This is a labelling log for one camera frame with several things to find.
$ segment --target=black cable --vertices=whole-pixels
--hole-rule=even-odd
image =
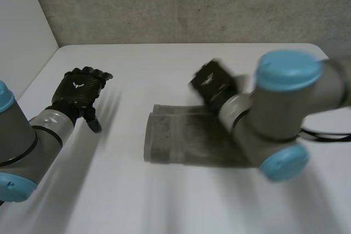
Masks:
[[[325,133],[311,131],[302,128],[299,135],[302,139],[316,142],[351,142],[351,134],[349,133]],[[329,136],[343,136],[341,138],[331,138]]]

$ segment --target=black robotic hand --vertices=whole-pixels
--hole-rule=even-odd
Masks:
[[[91,67],[84,67],[82,70],[75,68],[65,74],[49,108],[64,112],[73,124],[77,118],[83,117],[94,133],[100,133],[102,128],[95,116],[93,103],[105,87],[106,81],[112,78],[111,74]]]

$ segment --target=cloth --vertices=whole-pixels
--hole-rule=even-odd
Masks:
[[[144,160],[215,167],[251,167],[205,106],[155,105],[146,126]]]

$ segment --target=light blue joint cap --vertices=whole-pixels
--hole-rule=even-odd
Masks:
[[[284,181],[299,174],[309,160],[308,152],[299,144],[284,148],[268,157],[259,170],[270,181]]]
[[[15,101],[15,96],[7,88],[6,84],[0,81],[0,112],[7,110]]]
[[[257,86],[271,92],[291,92],[310,86],[322,75],[317,58],[300,50],[264,54],[256,71]]]
[[[37,184],[22,176],[0,172],[0,201],[22,202],[27,200]]]

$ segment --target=logo on robotic hand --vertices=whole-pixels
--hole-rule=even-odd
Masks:
[[[84,83],[83,84],[81,84],[81,85],[78,85],[78,84],[76,84],[76,83],[74,83],[73,82],[73,86],[77,89],[77,88],[79,88],[79,87],[82,87],[82,86],[84,86]]]
[[[213,72],[207,76],[207,80],[205,80],[203,83],[201,83],[201,85],[207,85],[209,84],[213,79]]]

